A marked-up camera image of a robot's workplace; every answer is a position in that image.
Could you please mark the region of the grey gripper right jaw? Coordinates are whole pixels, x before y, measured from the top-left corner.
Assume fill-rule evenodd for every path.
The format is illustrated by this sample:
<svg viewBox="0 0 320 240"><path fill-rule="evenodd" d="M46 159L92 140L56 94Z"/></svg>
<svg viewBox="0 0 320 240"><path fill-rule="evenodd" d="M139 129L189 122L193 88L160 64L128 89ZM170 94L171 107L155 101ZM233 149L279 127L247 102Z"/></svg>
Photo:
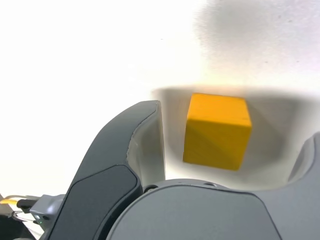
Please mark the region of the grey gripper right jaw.
<svg viewBox="0 0 320 240"><path fill-rule="evenodd" d="M304 176L284 187L241 191L202 181L162 184L135 200L109 240L317 240L320 237L320 135L303 145Z"/></svg>

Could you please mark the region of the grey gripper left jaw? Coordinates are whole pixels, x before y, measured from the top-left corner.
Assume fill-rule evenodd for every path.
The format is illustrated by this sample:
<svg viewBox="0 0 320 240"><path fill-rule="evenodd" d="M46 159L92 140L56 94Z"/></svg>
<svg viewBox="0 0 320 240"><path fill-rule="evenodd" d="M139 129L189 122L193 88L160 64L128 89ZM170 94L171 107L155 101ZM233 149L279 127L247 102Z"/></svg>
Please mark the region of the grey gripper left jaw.
<svg viewBox="0 0 320 240"><path fill-rule="evenodd" d="M108 122L87 150L48 240L104 240L120 214L165 179L161 103L139 102Z"/></svg>

